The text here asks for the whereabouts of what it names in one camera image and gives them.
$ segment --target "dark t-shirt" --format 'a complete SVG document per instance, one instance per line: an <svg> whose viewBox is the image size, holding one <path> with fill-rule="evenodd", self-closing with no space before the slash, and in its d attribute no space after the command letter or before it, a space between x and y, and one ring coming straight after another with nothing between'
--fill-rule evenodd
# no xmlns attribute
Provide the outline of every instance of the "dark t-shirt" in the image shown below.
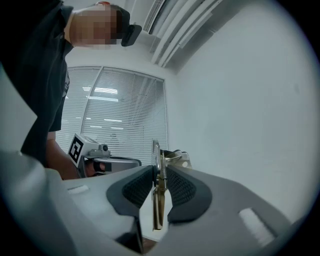
<svg viewBox="0 0 320 256"><path fill-rule="evenodd" d="M65 40L64 28L72 9L58 0L43 0L30 10L16 12L15 23L21 22L21 26L7 26L8 40L1 46L1 62L7 75L37 115L21 151L43 165L48 132L61 129L70 83L65 56L73 46Z"/></svg>

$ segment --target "man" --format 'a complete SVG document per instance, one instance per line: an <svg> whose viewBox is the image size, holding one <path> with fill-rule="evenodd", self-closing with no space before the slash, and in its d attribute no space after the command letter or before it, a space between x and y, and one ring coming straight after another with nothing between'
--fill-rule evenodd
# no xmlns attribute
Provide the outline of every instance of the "man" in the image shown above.
<svg viewBox="0 0 320 256"><path fill-rule="evenodd" d="M115 44L129 26L130 15L108 2L73 11L60 0L10 3L2 10L12 18L1 22L1 62L37 115L21 151L57 170L62 179L76 179L76 167L55 140L70 84L65 57L75 46ZM95 173L92 163L85 168L88 176Z"/></svg>

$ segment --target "hand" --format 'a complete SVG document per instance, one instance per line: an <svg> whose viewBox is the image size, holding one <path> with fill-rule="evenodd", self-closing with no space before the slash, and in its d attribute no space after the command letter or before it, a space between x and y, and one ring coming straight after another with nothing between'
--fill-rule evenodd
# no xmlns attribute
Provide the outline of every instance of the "hand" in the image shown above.
<svg viewBox="0 0 320 256"><path fill-rule="evenodd" d="M105 165L100 163L100 169L105 170ZM86 161L85 162L85 173L87 177L92 177L95 175L96 171L94 169L94 162L93 161Z"/></svg>

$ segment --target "window blinds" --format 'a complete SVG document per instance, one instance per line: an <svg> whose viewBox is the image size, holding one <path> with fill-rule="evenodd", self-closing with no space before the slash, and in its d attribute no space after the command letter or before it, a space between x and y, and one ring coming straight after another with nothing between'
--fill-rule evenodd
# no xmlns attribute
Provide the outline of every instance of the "window blinds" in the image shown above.
<svg viewBox="0 0 320 256"><path fill-rule="evenodd" d="M81 82L87 72L93 73L92 70L98 73L99 67L69 71L67 100L74 97L74 100L80 98L82 101L64 104L62 120L69 122L71 119L73 123L62 123L59 133L63 134L64 140L61 135L57 136L59 145L63 147L63 143L68 142L66 150L62 148L67 151L73 134L81 131L100 143L107 143L114 156L136 158L143 165L151 164L152 139L158 139L161 149L168 149L164 81L141 73L103 67L95 82L92 81L94 75Z"/></svg>

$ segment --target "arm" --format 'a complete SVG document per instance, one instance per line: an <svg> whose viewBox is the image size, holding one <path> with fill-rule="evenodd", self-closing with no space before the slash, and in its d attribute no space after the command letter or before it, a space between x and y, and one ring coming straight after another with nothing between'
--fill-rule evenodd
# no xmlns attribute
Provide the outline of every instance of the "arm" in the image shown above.
<svg viewBox="0 0 320 256"><path fill-rule="evenodd" d="M47 167L57 170L63 180L79 178L75 165L56 142L55 131L48 133L45 159Z"/></svg>

